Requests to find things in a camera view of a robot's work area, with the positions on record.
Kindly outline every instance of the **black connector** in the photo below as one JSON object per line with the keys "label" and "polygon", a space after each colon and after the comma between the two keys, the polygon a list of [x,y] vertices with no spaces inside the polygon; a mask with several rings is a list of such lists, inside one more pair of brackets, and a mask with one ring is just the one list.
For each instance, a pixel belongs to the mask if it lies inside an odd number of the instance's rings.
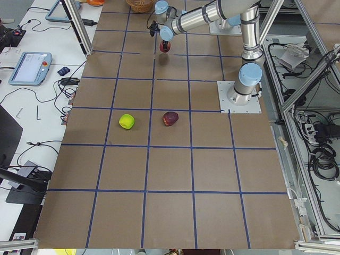
{"label": "black connector", "polygon": [[85,26],[92,27],[92,26],[98,24],[98,22],[95,22],[93,20],[88,20],[88,19],[82,19],[82,20],[83,20]]}

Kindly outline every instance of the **blue joint cap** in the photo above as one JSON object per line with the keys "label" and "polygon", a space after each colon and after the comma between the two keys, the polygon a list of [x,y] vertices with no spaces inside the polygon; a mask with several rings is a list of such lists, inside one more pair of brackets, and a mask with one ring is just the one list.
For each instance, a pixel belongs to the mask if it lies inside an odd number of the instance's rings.
{"label": "blue joint cap", "polygon": [[241,15],[238,14],[236,16],[233,16],[231,18],[228,19],[228,23],[231,26],[238,26],[239,24],[241,24]]}
{"label": "blue joint cap", "polygon": [[166,10],[168,9],[168,7],[169,7],[169,5],[166,1],[164,1],[164,0],[158,1],[155,5],[155,12],[156,12],[156,14],[165,13]]}
{"label": "blue joint cap", "polygon": [[159,32],[160,37],[165,41],[171,41],[174,38],[172,30],[166,26],[162,27]]}
{"label": "blue joint cap", "polygon": [[239,79],[247,87],[255,86],[262,78],[262,68],[255,63],[248,63],[241,67]]}

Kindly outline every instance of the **light blue tablet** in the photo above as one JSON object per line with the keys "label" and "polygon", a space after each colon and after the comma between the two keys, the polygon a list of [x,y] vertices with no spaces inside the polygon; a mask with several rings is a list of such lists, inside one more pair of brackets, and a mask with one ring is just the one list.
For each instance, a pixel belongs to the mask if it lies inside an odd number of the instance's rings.
{"label": "light blue tablet", "polygon": [[[78,9],[80,8],[80,2],[76,1],[75,5]],[[64,22],[64,23],[70,22],[60,0],[57,0],[57,2],[55,2],[55,4],[50,9],[50,11],[46,14],[45,19],[48,21],[54,21],[54,22]]]}
{"label": "light blue tablet", "polygon": [[51,53],[24,52],[8,83],[18,86],[39,86],[45,79],[51,62]]}

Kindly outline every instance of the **red apple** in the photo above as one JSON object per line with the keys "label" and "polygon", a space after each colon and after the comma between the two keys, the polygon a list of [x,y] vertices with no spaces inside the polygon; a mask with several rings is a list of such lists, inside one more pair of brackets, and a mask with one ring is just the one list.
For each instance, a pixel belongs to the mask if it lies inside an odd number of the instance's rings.
{"label": "red apple", "polygon": [[163,122],[166,126],[172,126],[179,119],[179,115],[175,112],[167,112],[163,115]]}

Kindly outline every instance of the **black monitor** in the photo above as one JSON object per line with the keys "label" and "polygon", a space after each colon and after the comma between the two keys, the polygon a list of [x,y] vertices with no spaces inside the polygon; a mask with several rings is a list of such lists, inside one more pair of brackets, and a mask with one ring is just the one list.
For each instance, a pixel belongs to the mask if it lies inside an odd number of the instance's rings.
{"label": "black monitor", "polygon": [[46,191],[46,180],[50,179],[51,173],[44,172],[44,180],[33,180],[30,175],[27,178],[8,171],[22,131],[22,127],[0,105],[0,184],[3,179],[20,184],[18,188],[11,188],[6,202],[40,204]]}

